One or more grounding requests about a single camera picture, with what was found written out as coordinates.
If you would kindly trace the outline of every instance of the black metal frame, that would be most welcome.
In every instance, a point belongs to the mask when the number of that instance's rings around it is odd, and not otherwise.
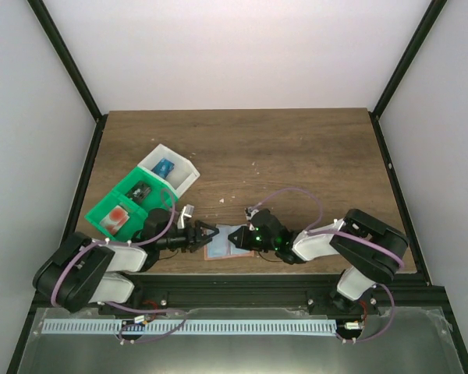
[[[76,228],[80,215],[80,208],[87,191],[88,181],[97,156],[98,147],[104,132],[107,115],[102,115],[96,105],[80,71],[76,67],[73,57],[69,53],[61,34],[54,21],[48,14],[42,0],[28,0],[32,10],[37,16],[45,33],[57,51],[68,74],[73,79],[76,88],[80,92],[90,113],[93,115],[97,125],[90,143],[87,159],[80,176],[76,189],[72,208],[69,212],[66,229],[62,240]],[[441,307],[446,319],[452,324],[452,338],[459,353],[463,368],[468,373],[468,354],[461,338],[457,322],[452,314],[451,305],[443,287],[431,285],[430,277],[424,263],[423,255],[417,241],[416,232],[407,210],[406,201],[402,196],[399,180],[392,166],[392,160],[385,144],[379,118],[385,111],[388,102],[392,99],[396,88],[399,86],[407,69],[414,60],[422,43],[428,35],[438,15],[442,11],[446,0],[432,0],[417,27],[409,45],[402,55],[399,64],[392,74],[378,104],[373,112],[370,112],[371,124],[380,147],[385,168],[388,173],[395,200],[410,239],[410,248],[416,263],[417,272],[414,274],[398,274],[391,285],[395,296],[395,303],[399,306],[416,307]],[[147,274],[145,277],[134,276],[135,281],[140,283],[144,290],[153,290],[153,297],[165,298],[169,307],[180,307],[184,309],[198,307],[297,307],[307,306],[311,295],[322,295],[328,293],[339,278],[338,274],[328,275],[194,275],[194,276],[158,276]],[[388,305],[388,298],[381,291],[374,291],[374,297],[378,305]],[[8,373],[17,371],[20,359],[27,342],[28,334],[33,322],[34,313],[37,308],[48,307],[49,300],[36,294],[27,315],[23,331],[10,362]]]

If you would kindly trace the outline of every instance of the blue object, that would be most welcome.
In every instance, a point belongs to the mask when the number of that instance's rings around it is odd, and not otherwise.
[[[162,158],[161,161],[159,161],[158,164],[153,168],[152,172],[155,173],[158,177],[166,179],[174,167],[175,164],[166,158]]]

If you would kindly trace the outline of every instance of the white plastic box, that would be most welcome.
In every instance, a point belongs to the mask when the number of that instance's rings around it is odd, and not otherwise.
[[[162,158],[174,164],[173,170],[168,173],[166,179],[152,172],[152,169]],[[200,177],[200,172],[192,162],[163,144],[158,144],[137,166],[152,175],[153,178],[164,182],[178,198]]]

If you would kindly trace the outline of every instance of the black cable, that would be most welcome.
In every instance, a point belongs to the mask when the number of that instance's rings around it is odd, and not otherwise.
[[[262,259],[264,259],[265,261],[267,261],[268,263],[281,263],[281,262],[282,262],[281,259],[279,259],[279,260],[277,260],[277,261],[274,261],[273,259],[266,259],[265,257],[262,256],[262,252],[259,252],[258,255],[259,255]]]
[[[177,249],[174,254],[168,257],[163,257],[162,259],[171,259],[179,254],[179,250]]]

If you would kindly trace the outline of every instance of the white wall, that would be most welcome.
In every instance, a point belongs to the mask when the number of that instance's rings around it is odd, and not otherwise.
[[[381,127],[429,271],[468,348],[468,0],[445,6]]]
[[[372,109],[429,0],[45,0],[102,111]]]
[[[26,1],[0,1],[0,373],[59,246],[94,129]]]

